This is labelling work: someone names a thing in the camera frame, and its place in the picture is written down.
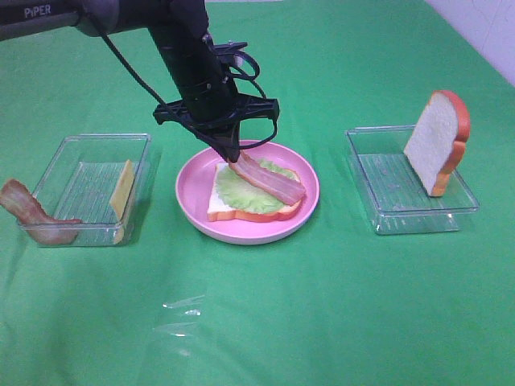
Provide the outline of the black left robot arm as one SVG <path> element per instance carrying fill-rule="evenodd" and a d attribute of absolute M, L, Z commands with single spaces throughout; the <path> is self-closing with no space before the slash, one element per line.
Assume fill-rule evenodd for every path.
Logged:
<path fill-rule="evenodd" d="M 208 31 L 203 1 L 3 1 L 1 38 L 14 39 L 62 27 L 100 37 L 131 76 L 159 103 L 154 119 L 174 121 L 235 163 L 244 120 L 277 122 L 279 104 L 260 90 L 238 91 L 237 80 L 255 84 L 258 63 L 244 52 L 245 42 L 215 44 Z M 149 31 L 181 96 L 167 103 L 128 64 L 109 35 L 145 28 Z"/>

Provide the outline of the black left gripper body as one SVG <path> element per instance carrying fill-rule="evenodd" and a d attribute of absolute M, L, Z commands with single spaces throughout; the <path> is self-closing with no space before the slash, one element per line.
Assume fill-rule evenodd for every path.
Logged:
<path fill-rule="evenodd" d="M 256 83 L 258 63 L 244 51 L 246 42 L 214 44 L 202 39 L 162 46 L 159 52 L 181 99 L 159 103 L 154 119 L 174 121 L 196 135 L 198 129 L 254 118 L 277 124 L 278 100 L 266 97 Z"/>

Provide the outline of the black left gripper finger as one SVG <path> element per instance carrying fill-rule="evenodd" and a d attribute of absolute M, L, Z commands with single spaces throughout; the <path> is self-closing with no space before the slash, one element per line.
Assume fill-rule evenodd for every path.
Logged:
<path fill-rule="evenodd" d="M 226 162 L 237 162 L 240 155 L 239 123 L 198 129 L 196 137 L 211 146 Z"/>

